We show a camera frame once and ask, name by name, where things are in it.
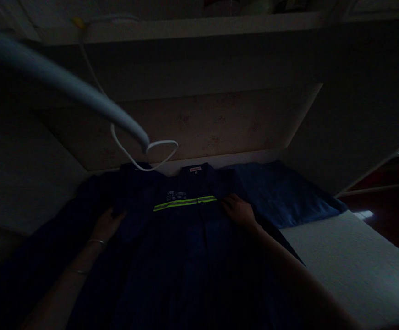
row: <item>person's hand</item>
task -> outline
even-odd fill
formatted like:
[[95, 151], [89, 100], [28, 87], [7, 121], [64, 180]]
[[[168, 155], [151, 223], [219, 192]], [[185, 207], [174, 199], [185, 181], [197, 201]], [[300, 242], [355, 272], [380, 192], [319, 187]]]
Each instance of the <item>person's hand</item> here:
[[238, 225], [245, 228], [255, 228], [257, 226], [253, 208], [236, 194], [230, 194], [224, 197], [221, 201], [221, 205], [226, 214]]
[[93, 233], [91, 234], [91, 239], [101, 240], [103, 242], [109, 241], [117, 231], [126, 213], [126, 211], [123, 211], [116, 218], [112, 218], [112, 207], [107, 209], [97, 220]]

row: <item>wooden floor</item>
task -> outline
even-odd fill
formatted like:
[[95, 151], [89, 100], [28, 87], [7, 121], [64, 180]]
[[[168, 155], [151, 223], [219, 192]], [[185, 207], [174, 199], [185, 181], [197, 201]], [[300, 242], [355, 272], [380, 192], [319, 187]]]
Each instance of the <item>wooden floor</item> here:
[[352, 212], [364, 212], [370, 227], [399, 248], [399, 189], [340, 197]]

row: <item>navy blue work uniform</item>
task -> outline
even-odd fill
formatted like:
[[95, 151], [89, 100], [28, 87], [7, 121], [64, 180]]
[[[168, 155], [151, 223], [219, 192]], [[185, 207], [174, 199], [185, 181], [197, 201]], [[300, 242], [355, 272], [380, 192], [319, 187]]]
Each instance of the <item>navy blue work uniform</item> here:
[[[220, 206], [230, 193], [246, 198], [235, 171], [209, 164], [159, 183], [112, 329], [299, 328], [269, 262]], [[298, 258], [273, 225], [257, 220]]]
[[128, 214], [87, 276], [67, 329], [300, 328], [270, 263], [220, 207], [229, 193], [247, 200], [234, 170], [208, 164], [170, 178], [131, 164], [92, 177], [0, 268], [0, 329], [25, 319], [111, 205]]

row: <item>embroidered logo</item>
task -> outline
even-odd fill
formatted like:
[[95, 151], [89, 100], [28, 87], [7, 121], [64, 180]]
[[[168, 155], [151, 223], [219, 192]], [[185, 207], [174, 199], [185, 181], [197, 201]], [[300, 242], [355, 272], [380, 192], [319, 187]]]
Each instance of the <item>embroidered logo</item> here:
[[166, 195], [166, 201], [170, 202], [173, 200], [187, 199], [185, 192], [176, 192], [175, 190], [169, 190]]

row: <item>person's right hand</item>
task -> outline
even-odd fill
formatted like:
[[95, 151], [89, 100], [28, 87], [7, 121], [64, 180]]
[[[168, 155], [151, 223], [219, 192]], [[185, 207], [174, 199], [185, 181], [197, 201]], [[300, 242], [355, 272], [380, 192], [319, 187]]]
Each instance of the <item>person's right hand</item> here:
[[221, 201], [221, 205], [226, 214], [238, 225], [246, 228], [254, 228], [257, 226], [253, 208], [236, 194], [230, 194], [224, 197]]

